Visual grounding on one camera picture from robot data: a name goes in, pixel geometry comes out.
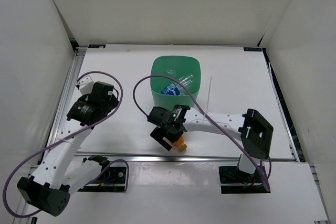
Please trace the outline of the orange juice bottle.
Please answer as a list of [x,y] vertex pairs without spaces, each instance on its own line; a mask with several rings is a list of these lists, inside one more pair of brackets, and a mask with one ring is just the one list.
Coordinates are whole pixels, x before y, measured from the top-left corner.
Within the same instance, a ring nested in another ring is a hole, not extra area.
[[176,142],[173,143],[173,146],[180,152],[185,152],[187,145],[184,142],[184,137],[181,136]]

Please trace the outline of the blue label water bottle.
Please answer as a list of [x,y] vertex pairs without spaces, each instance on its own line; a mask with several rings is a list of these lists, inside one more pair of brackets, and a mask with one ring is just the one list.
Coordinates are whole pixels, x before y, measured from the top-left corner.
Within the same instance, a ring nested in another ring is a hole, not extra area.
[[161,94],[178,96],[181,95],[181,92],[176,84],[171,83],[161,90]]

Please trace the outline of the clear plastic bottle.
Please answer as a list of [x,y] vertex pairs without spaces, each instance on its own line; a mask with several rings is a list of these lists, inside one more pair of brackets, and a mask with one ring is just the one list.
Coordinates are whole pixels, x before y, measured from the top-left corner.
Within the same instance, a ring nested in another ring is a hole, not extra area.
[[178,82],[186,88],[190,88],[195,84],[195,77],[192,74],[182,76],[178,79]]

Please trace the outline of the white label water bottle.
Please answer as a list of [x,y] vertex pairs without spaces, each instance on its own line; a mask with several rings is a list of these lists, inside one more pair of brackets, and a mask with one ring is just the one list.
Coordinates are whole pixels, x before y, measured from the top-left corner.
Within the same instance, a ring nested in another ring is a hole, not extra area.
[[168,68],[166,70],[168,76],[172,77],[172,78],[176,78],[176,77],[180,77],[181,72],[179,70],[179,68]]

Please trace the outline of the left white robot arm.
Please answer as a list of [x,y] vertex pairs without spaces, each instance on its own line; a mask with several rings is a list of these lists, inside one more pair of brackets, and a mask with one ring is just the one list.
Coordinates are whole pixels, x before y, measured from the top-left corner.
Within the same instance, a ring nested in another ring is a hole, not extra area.
[[59,216],[75,192],[96,180],[108,180],[111,162],[103,156],[90,156],[73,171],[67,172],[67,169],[94,127],[111,116],[119,104],[120,100],[111,91],[106,95],[85,94],[74,103],[59,135],[60,140],[50,146],[44,161],[35,171],[17,183],[28,204]]

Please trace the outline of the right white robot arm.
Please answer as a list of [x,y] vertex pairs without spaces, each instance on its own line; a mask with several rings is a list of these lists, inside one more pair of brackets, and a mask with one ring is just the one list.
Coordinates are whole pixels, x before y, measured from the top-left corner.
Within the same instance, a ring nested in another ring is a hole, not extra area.
[[256,167],[269,158],[274,127],[257,111],[248,109],[244,114],[209,113],[208,118],[187,105],[176,105],[173,110],[155,106],[147,121],[155,125],[150,136],[166,150],[175,148],[184,152],[185,132],[206,132],[223,135],[226,131],[234,140],[240,141],[244,151],[236,168],[236,177],[247,182],[254,177]]

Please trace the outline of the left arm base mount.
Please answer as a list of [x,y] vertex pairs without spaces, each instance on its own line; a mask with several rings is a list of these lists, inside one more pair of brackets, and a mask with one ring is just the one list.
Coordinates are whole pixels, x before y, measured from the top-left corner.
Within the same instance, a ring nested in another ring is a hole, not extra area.
[[83,162],[94,161],[101,166],[103,172],[94,181],[87,183],[78,192],[93,193],[125,193],[129,184],[129,164],[123,159],[108,160],[107,157],[92,155]]

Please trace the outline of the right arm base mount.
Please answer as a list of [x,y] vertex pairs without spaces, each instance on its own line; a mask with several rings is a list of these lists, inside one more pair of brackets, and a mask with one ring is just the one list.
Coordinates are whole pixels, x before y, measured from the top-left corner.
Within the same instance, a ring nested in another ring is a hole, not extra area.
[[[239,162],[243,168],[249,168],[252,174],[239,170]],[[221,194],[267,194],[261,174],[250,160],[241,154],[237,164],[219,165],[218,167]]]

